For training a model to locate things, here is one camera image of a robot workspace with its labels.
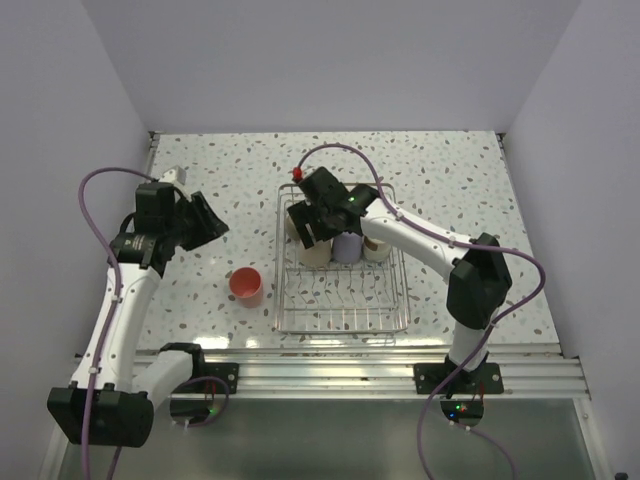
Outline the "small grey-green mug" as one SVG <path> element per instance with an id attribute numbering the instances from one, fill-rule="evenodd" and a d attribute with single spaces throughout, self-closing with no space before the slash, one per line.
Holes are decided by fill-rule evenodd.
<path id="1" fill-rule="evenodd" d="M 300 236 L 297 232 L 296 226 L 293 222 L 293 220 L 291 219 L 290 216 L 287 216 L 285 218 L 285 231 L 287 233 L 287 235 L 294 241 L 297 242 L 300 240 Z"/>

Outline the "steel cup with handle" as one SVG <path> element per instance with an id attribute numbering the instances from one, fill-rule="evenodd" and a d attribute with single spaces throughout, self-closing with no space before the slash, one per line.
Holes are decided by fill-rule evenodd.
<path id="1" fill-rule="evenodd" d="M 362 244 L 363 256 L 371 262 L 380 263 L 391 253 L 391 246 L 381 240 L 365 236 Z"/>

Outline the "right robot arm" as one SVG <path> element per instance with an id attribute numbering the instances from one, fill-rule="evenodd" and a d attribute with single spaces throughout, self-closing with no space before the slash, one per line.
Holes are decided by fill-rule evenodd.
<path id="1" fill-rule="evenodd" d="M 288 214 L 305 248 L 343 233 L 356 234 L 396 248 L 441 276 L 447 284 L 446 309 L 455 321 L 445 379 L 461 393 L 476 386 L 487 357 L 484 335 L 512 286 L 496 238 L 482 234 L 458 240 L 403 212 L 370 185 L 347 188 L 324 167 L 309 175 L 296 167 L 293 182 L 304 199 L 289 207 Z"/>

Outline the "red plastic cup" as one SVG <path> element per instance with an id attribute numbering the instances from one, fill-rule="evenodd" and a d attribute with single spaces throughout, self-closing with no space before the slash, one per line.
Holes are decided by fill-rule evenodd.
<path id="1" fill-rule="evenodd" d="M 252 267 L 235 270 L 229 279 L 229 289 L 245 308 L 256 308 L 263 300 L 263 281 L 260 273 Z"/>

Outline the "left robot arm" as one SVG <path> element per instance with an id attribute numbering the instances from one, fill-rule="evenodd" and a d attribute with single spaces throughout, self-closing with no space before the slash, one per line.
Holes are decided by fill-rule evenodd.
<path id="1" fill-rule="evenodd" d="M 201 192 L 186 194 L 177 180 L 137 187 L 135 210 L 108 246 L 103 304 L 87 350 L 69 385 L 47 399 L 71 443 L 139 448 L 166 397 L 205 386 L 208 369 L 196 343 L 168 343 L 142 373 L 133 368 L 149 305 L 177 249 L 192 251 L 228 230 Z"/>

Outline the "tall beige plastic cup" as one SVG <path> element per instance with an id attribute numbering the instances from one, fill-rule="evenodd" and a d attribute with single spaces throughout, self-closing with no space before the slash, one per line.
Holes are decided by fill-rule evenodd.
<path id="1" fill-rule="evenodd" d="M 297 245 L 297 256 L 301 264 L 308 268 L 322 268 L 332 258 L 332 244 L 330 241 L 319 241 L 306 248 L 302 242 Z"/>

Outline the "purple plastic cup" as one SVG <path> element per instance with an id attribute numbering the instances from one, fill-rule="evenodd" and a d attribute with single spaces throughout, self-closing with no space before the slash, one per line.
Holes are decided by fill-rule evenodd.
<path id="1" fill-rule="evenodd" d="M 332 241 L 332 258 L 341 264 L 355 264 L 361 258 L 362 237 L 344 232 Z"/>

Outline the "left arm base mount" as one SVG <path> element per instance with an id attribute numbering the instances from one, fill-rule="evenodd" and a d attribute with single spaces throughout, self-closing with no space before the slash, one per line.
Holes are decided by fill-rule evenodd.
<path id="1" fill-rule="evenodd" d="M 240 379 L 240 365 L 234 362 L 206 363 L 193 379 L 175 387 L 172 394 L 234 395 Z"/>

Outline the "aluminium rail frame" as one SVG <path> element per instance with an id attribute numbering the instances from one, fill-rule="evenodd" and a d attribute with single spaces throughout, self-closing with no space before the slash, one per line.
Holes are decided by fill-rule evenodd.
<path id="1" fill-rule="evenodd" d="M 219 349 L 205 352 L 209 363 L 239 365 L 237 398 L 423 400 L 413 366 L 440 364 L 444 346 L 298 349 Z M 511 399 L 588 399 L 581 363 L 566 359 L 556 345 L 497 345 L 489 360 L 500 366 Z"/>

